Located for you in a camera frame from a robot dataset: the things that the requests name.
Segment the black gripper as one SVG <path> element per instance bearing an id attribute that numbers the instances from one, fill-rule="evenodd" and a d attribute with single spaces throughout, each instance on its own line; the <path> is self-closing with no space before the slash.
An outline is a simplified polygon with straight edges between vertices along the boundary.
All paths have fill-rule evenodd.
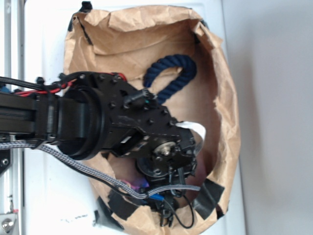
<path id="1" fill-rule="evenodd" d="M 185 185 L 185 179 L 195 174 L 197 160 L 195 155 L 196 141 L 189 129 L 179 128 L 181 139 L 168 141 L 157 146 L 148 158 L 136 161 L 136 168 L 145 175 L 148 182 L 146 191 L 168 185 Z M 160 226 L 172 226 L 174 218 L 181 226 L 176 210 L 179 208 L 177 199 L 183 198 L 188 206 L 186 189 L 169 189 L 153 194 L 146 199 L 146 204 L 160 215 Z"/>

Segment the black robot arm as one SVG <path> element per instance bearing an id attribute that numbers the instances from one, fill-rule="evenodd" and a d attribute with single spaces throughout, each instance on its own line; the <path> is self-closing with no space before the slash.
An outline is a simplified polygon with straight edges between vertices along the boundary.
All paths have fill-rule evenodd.
<path id="1" fill-rule="evenodd" d="M 156 95 L 136 89 L 121 74 L 61 74 L 51 85 L 41 78 L 36 83 L 0 80 L 25 88 L 0 95 L 0 133 L 14 138 L 1 142 L 1 152 L 31 148 L 49 153 L 117 194 L 150 206 L 159 213 L 161 226 L 178 218 L 177 198 L 199 190 L 185 182 L 197 165 L 191 128 L 172 117 Z M 82 164 L 99 152 L 133 159 L 146 183 L 133 189 Z"/>

